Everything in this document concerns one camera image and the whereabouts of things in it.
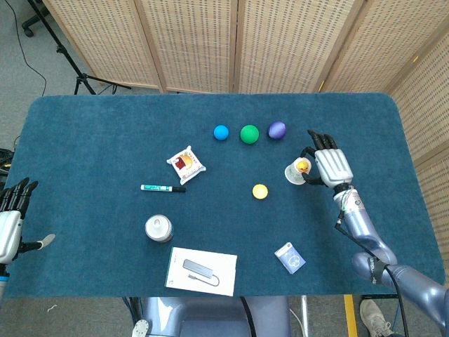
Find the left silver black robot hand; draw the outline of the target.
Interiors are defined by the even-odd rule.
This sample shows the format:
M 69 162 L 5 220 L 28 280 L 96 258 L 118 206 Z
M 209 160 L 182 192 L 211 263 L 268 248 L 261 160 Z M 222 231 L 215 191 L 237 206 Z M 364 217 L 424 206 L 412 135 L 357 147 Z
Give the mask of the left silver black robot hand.
M 51 233 L 36 242 L 22 240 L 22 224 L 38 184 L 38 181 L 29 183 L 29 178 L 24 178 L 1 191 L 1 267 L 11 264 L 21 253 L 42 250 L 55 239 L 55 234 Z

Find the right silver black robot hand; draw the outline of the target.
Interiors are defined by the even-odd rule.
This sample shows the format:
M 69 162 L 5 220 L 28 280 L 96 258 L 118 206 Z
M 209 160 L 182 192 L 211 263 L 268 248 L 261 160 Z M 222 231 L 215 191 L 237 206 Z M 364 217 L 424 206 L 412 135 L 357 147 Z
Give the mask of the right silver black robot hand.
M 315 161 L 319 170 L 319 178 L 311 178 L 308 173 L 302 173 L 304 181 L 309 185 L 324 185 L 334 191 L 334 195 L 350 189 L 354 177 L 347 158 L 337 146 L 333 137 L 308 130 L 315 147 L 305 147 L 300 157 L 308 154 Z

